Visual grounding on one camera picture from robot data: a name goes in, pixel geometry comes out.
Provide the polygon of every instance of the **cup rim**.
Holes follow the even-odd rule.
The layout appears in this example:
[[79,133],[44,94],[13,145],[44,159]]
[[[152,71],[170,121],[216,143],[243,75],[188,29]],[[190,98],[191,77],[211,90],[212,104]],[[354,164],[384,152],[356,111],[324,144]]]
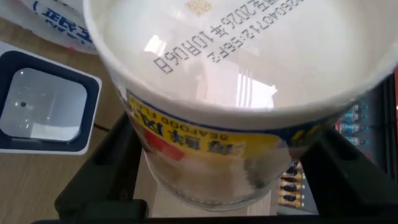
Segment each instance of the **cup rim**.
[[[341,107],[352,105],[360,96],[365,94],[367,91],[373,89],[377,86],[378,83],[382,82],[388,75],[390,75],[395,68],[395,65],[391,69],[383,69],[377,67],[375,71],[369,73],[367,77],[362,79],[360,83],[350,89],[349,91],[342,92],[333,96],[326,97],[319,101],[313,101],[302,105],[293,105],[286,106],[281,108],[238,108],[238,107],[224,107],[221,105],[211,105],[206,104],[201,101],[192,101],[188,99],[171,99],[161,93],[153,90],[150,85],[145,84],[142,80],[137,78],[137,76],[132,75],[133,73],[127,69],[126,66],[121,63],[115,54],[106,46],[103,38],[98,31],[96,22],[93,19],[92,8],[91,5],[93,0],[83,0],[83,12],[84,18],[87,25],[87,29],[90,32],[91,39],[100,54],[100,56],[107,62],[108,65],[111,66],[113,70],[115,70],[118,74],[124,77],[125,80],[134,86],[135,89],[140,90],[141,92],[145,92],[148,94],[149,98],[157,99],[157,101],[182,106],[194,108],[197,111],[202,111],[203,113],[208,113],[209,111],[219,112],[220,114],[225,113],[233,113],[236,115],[258,115],[258,116],[267,116],[267,117],[275,117],[275,116],[288,116],[288,115],[297,115],[297,114],[306,114],[308,112],[316,112],[316,111],[325,111],[330,110],[330,114],[338,111]],[[397,36],[394,39],[394,42],[398,42]],[[386,56],[389,54],[385,54],[382,59],[380,59],[378,66],[380,64],[385,64],[383,62],[386,61]]]

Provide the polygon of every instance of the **yellow label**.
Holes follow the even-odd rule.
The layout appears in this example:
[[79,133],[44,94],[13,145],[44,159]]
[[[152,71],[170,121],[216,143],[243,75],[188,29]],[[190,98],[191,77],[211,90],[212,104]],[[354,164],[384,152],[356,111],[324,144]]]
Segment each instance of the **yellow label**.
[[127,103],[140,125],[184,152],[256,157],[282,144],[280,137],[273,134],[223,131],[184,121],[155,109],[130,92],[127,92]]

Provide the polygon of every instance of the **product on shelf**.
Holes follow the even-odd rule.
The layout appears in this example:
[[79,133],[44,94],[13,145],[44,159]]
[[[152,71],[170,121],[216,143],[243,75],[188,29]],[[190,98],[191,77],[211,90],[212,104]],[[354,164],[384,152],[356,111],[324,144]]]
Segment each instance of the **product on shelf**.
[[355,113],[355,112],[359,112],[359,111],[367,110],[367,109],[369,109],[369,107],[367,105],[355,104],[351,109],[349,109],[347,111],[347,113]]
[[288,192],[286,190],[280,190],[279,191],[279,196],[285,198],[286,200],[289,200],[288,198],[295,198],[294,200],[289,200],[289,201],[295,201],[300,198],[304,198],[303,195],[301,195],[299,192]]
[[288,174],[287,172],[284,172],[282,174],[282,178],[286,179],[286,178],[291,178],[291,179],[295,179],[295,180],[302,180],[303,179],[303,175],[299,172],[296,172],[294,174]]
[[298,191],[300,189],[304,189],[305,188],[305,186],[302,185],[301,183],[289,182],[289,181],[286,181],[286,180],[281,180],[280,181],[280,187],[282,189],[286,190],[286,191],[289,191],[289,192],[295,192],[295,191]]
[[364,127],[360,124],[347,124],[347,123],[337,123],[336,129],[342,134],[355,134],[360,131],[367,130],[368,127]]
[[369,141],[365,141],[358,137],[345,137],[347,140],[350,141],[351,144],[354,146],[361,146],[361,145],[368,145]]
[[343,123],[355,123],[366,118],[367,116],[363,114],[359,114],[356,112],[347,112],[340,118],[340,121]]
[[294,200],[293,202],[289,199],[292,199],[292,198],[279,197],[279,205],[291,206],[291,207],[295,207],[295,208],[300,208],[301,206],[304,206],[304,204],[301,203],[301,200],[299,198],[296,198],[296,200]]

